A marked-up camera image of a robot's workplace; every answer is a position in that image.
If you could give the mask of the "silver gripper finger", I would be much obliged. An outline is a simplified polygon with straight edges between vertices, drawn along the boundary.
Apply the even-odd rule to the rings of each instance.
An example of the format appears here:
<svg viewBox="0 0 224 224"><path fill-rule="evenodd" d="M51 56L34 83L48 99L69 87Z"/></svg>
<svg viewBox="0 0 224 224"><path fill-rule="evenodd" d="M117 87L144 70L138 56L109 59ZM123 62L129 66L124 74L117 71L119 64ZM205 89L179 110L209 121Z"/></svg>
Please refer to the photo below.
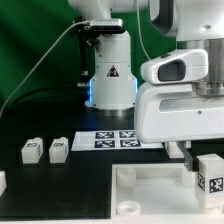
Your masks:
<svg viewBox="0 0 224 224"><path fill-rule="evenodd" d="M177 145L184 156L185 168L190 172L198 172L199 171L198 158L190 153L184 141L179 141Z"/></svg>

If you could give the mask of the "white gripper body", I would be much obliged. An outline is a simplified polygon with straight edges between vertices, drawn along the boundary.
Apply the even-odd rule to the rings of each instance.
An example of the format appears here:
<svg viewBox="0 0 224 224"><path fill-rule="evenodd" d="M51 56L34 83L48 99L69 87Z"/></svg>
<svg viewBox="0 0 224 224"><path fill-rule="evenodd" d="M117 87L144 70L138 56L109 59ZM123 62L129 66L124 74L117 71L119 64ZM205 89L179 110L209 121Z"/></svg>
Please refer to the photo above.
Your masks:
<svg viewBox="0 0 224 224"><path fill-rule="evenodd" d="M224 138L224 97L200 97L193 84L153 86L137 94L134 129L143 143Z"/></svg>

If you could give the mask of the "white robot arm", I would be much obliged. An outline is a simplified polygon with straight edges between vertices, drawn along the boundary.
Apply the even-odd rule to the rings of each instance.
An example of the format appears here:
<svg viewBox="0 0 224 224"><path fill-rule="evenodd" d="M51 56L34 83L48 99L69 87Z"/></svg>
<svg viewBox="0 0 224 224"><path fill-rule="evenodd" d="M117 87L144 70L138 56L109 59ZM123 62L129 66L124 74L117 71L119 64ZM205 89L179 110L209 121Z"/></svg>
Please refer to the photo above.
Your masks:
<svg viewBox="0 0 224 224"><path fill-rule="evenodd" d="M87 107L134 112L143 143L171 143L181 151L194 140L224 137L224 0L68 0L97 38L95 74ZM131 72L130 35L118 12L146 8L175 50Z"/></svg>

